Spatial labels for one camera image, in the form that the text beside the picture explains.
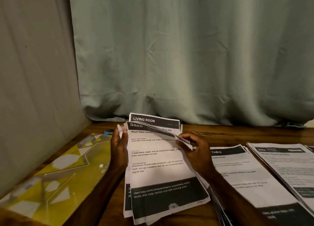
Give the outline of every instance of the green curtain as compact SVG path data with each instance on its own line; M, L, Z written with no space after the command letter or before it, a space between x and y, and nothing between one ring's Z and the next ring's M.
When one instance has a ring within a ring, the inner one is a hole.
M81 105L198 124L314 118L313 0L70 0Z

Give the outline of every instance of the table surface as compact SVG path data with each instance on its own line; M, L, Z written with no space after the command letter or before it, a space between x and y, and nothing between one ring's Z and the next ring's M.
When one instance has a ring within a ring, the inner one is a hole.
M54 159L62 155L72 146L87 137L90 133L103 133L109 128L114 128L119 122L99 122L89 125L74 139L59 149L53 156L47 159L36 170L31 172L21 182L25 182L31 176L43 169ZM219 126L219 125L183 125L183 132L197 131L201 133L210 143L212 147L235 146L238 144L245 145L247 142L259 143L281 143L294 144L301 143L304 145L314 146L314 128L280 128L280 127L253 127L253 126ZM66 225L74 225L78 221L80 215L86 211L88 207L99 201L101 192L101 180L95 187L93 192L80 205L76 212L71 216L71 220ZM99 226L106 225L133 225L132 218L123 217L123 201L124 201L124 178L115 189L107 208L105 209ZM163 217L153 225L220 225L212 202L190 208L166 217Z

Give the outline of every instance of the fabric wall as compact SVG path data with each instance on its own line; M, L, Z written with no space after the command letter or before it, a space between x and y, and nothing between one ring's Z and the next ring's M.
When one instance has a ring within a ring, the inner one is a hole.
M0 195L77 135L69 0L0 0Z
M188 123L314 118L313 0L70 0L81 104Z

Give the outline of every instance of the paper held in hands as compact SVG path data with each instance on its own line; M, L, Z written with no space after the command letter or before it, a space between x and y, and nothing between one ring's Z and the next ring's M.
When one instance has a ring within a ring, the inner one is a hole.
M125 173L123 214L133 216L134 224L148 225L159 218L205 204L210 200L182 149L175 143L188 141L178 135L179 120L130 114L130 119L155 120L127 122L129 164Z

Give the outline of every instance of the stack of paper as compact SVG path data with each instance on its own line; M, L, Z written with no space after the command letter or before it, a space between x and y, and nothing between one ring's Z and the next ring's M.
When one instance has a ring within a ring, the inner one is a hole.
M253 206L280 225L314 225L313 215L293 197L241 145L211 148L216 170ZM238 225L234 216L212 191L212 199L222 225Z
M179 120L131 113L129 163L125 173L124 217L151 224L163 216L210 201L206 188L175 143L186 140Z
M248 146L314 213L314 153L301 144L248 143Z

